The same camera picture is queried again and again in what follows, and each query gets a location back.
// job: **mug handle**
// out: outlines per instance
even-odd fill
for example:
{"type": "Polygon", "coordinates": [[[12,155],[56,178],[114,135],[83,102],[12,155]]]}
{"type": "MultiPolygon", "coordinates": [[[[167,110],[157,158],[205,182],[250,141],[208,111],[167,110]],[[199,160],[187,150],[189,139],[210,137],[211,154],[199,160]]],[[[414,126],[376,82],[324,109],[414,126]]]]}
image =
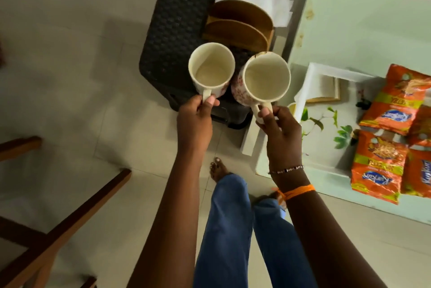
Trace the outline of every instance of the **mug handle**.
{"type": "MultiPolygon", "coordinates": [[[[260,124],[263,124],[263,119],[262,118],[260,118],[257,114],[259,113],[259,107],[258,107],[258,105],[259,104],[253,104],[252,106],[251,106],[251,110],[253,111],[253,115],[256,117],[256,120],[257,120],[257,122],[258,123],[260,123],[260,124]]],[[[260,105],[262,105],[263,107],[267,107],[268,109],[269,109],[269,111],[271,111],[272,112],[272,105],[271,105],[271,102],[264,102],[264,103],[262,103],[262,104],[260,104],[260,105]]]]}
{"type": "Polygon", "coordinates": [[[211,90],[210,89],[204,89],[202,93],[202,102],[205,102],[208,97],[211,96],[211,90]]]}

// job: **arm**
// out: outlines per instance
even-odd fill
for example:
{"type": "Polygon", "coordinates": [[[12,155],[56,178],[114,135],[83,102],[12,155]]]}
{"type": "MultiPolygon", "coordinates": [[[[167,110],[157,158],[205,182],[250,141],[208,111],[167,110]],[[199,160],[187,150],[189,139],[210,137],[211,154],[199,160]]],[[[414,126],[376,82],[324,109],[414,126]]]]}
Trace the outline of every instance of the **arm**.
{"type": "MultiPolygon", "coordinates": [[[[302,164],[301,125],[287,108],[274,106],[273,112],[267,108],[260,111],[265,122],[260,127],[268,135],[269,170],[302,164]]],[[[303,170],[273,175],[272,178],[282,192],[310,184],[303,170]]],[[[319,287],[386,287],[317,192],[303,193],[286,204],[319,287]]]]}
{"type": "Polygon", "coordinates": [[[199,172],[213,134],[209,97],[180,108],[178,152],[147,241],[127,288],[187,287],[193,283],[199,214],[199,172]]]}

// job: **floor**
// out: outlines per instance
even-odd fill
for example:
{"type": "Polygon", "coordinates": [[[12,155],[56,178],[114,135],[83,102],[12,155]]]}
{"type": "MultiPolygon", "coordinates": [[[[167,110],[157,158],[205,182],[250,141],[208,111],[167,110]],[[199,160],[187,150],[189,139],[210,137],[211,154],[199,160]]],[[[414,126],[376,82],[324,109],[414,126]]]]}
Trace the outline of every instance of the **floor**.
{"type": "MultiPolygon", "coordinates": [[[[0,215],[49,231],[113,178],[133,177],[61,250],[48,287],[77,288],[80,274],[125,287],[156,214],[176,153],[176,113],[140,76],[138,59],[156,0],[0,0],[0,141],[39,135],[41,150],[0,163],[0,215]]],[[[198,247],[223,159],[252,194],[273,182],[239,152],[244,131],[214,123],[200,172],[198,247]]],[[[431,226],[322,196],[389,287],[431,287],[431,226]]],[[[6,264],[23,249],[7,245],[6,264]]],[[[249,285],[270,287],[256,240],[249,285]]]]}

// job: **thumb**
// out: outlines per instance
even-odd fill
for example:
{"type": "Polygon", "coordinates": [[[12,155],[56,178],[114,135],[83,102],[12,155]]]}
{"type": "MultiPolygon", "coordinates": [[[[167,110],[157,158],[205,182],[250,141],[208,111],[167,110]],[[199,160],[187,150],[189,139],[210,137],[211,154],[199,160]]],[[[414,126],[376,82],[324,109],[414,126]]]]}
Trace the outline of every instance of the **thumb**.
{"type": "Polygon", "coordinates": [[[262,108],[259,113],[262,116],[263,122],[265,123],[267,135],[272,135],[280,131],[277,124],[277,120],[275,120],[274,114],[269,111],[266,106],[262,108]]]}
{"type": "Polygon", "coordinates": [[[215,95],[210,95],[203,103],[199,109],[199,114],[201,117],[210,117],[211,110],[213,108],[214,102],[216,101],[215,95]]]}

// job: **mug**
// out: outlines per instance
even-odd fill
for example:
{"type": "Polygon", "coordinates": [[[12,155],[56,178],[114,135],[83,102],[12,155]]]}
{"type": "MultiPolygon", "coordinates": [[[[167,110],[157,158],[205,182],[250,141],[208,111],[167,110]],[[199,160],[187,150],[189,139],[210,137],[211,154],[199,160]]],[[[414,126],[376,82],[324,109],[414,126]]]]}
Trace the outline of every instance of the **mug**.
{"type": "Polygon", "coordinates": [[[223,95],[235,71],[231,50],[219,43],[205,43],[191,53],[188,63],[190,77],[203,100],[210,95],[223,95]]]}
{"type": "Polygon", "coordinates": [[[252,56],[242,67],[231,84],[235,100],[250,106],[259,123],[263,119],[257,116],[258,105],[272,111],[271,102],[283,97],[290,86],[290,70],[287,62],[274,52],[260,52],[252,56]]]}

